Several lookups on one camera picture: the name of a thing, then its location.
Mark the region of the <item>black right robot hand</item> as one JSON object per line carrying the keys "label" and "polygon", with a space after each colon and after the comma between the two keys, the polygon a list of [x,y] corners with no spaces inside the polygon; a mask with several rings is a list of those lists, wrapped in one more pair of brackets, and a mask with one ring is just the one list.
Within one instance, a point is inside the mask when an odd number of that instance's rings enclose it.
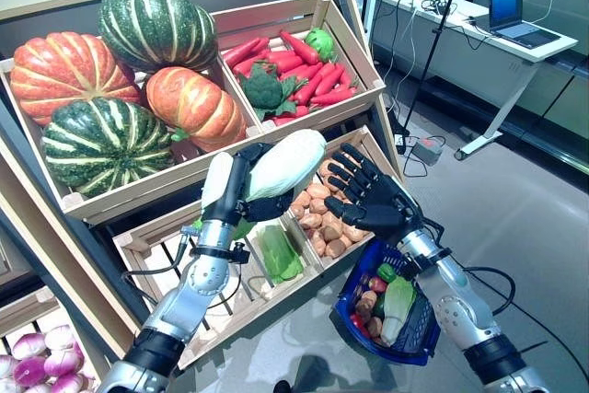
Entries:
{"label": "black right robot hand", "polygon": [[422,209],[390,175],[348,143],[332,156],[328,182],[343,192],[347,201],[325,199],[329,211],[346,225],[374,233],[384,240],[401,239],[423,229]]}

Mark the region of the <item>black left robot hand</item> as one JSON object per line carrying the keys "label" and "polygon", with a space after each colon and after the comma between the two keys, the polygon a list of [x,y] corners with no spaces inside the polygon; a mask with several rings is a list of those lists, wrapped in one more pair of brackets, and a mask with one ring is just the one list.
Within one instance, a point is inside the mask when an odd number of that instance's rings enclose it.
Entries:
{"label": "black left robot hand", "polygon": [[272,144],[255,143],[233,155],[222,151],[213,157],[202,189],[203,221],[237,226],[242,219],[257,223],[286,212],[294,199],[293,190],[247,202],[250,172],[272,148]]}

